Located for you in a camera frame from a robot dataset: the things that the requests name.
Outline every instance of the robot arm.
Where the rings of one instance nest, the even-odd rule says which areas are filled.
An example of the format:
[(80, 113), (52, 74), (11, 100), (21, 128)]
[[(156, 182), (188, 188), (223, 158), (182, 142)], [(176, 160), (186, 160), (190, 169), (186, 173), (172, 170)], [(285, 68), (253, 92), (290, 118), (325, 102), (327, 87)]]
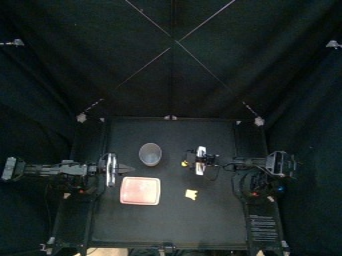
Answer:
[(88, 178), (96, 175), (106, 176), (106, 186), (115, 186), (115, 176), (135, 169), (118, 164), (116, 155), (107, 153), (98, 164), (80, 164), (72, 160), (63, 160), (56, 165), (27, 164), (20, 158), (7, 159), (3, 181), (17, 181), (23, 176), (62, 178), (68, 190), (87, 190)]

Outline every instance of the black table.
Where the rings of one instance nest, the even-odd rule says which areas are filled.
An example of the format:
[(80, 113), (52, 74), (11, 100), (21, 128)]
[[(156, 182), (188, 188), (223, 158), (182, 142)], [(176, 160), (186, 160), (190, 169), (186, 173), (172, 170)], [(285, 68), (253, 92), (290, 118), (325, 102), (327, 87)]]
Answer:
[[(219, 154), (221, 164), (233, 157), (265, 157), (263, 131), (253, 122), (227, 120), (112, 119), (80, 127), (75, 160), (96, 160), (104, 148), (118, 161), (136, 168), (126, 176), (160, 179), (162, 193), (156, 206), (120, 204), (120, 183), (107, 189), (98, 200), (91, 245), (98, 247), (158, 247), (171, 243), (176, 248), (246, 249), (243, 208), (233, 194), (233, 173), (210, 168), (206, 177), (180, 166), (186, 150), (198, 146)], [(143, 144), (154, 142), (163, 150), (160, 163), (147, 167), (139, 160)], [(184, 197), (196, 190), (196, 200)]]

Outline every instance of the small white object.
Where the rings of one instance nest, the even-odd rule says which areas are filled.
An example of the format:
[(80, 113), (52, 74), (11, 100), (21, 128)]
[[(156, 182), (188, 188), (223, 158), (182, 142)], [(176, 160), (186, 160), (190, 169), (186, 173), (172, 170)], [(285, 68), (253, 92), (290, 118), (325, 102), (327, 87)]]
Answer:
[(265, 125), (265, 120), (258, 116), (255, 119), (254, 119), (254, 123), (257, 126), (263, 126)]
[(76, 116), (78, 122), (84, 123), (87, 121), (87, 115), (84, 113), (80, 113)]
[(186, 191), (186, 197), (190, 198), (190, 199), (192, 199), (192, 200), (195, 201), (195, 200), (196, 200), (196, 196), (198, 196), (196, 193), (198, 193), (196, 190), (187, 189), (187, 191)]

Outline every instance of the wire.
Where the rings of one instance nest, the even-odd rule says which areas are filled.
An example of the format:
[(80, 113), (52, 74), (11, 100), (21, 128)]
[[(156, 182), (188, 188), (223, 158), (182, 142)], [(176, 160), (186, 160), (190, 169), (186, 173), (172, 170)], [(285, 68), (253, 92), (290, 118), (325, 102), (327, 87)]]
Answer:
[(217, 166), (217, 169), (218, 169), (218, 170), (217, 170), (215, 177), (214, 177), (213, 179), (210, 179), (210, 178), (206, 176), (206, 174), (203, 173), (203, 177), (206, 178), (206, 180), (209, 180), (209, 181), (215, 181), (215, 180), (218, 179), (221, 167), (222, 167), (222, 166)]
[(269, 174), (271, 177), (274, 177), (274, 175), (267, 171), (266, 168), (262, 168), (259, 165), (254, 165), (253, 167), (257, 167), (257, 168), (261, 169), (266, 174)]

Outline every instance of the pink square tray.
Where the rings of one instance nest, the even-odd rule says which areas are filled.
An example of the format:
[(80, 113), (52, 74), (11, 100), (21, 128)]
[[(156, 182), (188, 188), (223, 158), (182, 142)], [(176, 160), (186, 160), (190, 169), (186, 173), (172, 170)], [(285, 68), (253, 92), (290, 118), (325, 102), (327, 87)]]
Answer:
[(123, 204), (158, 205), (160, 180), (158, 178), (124, 177), (120, 190)]

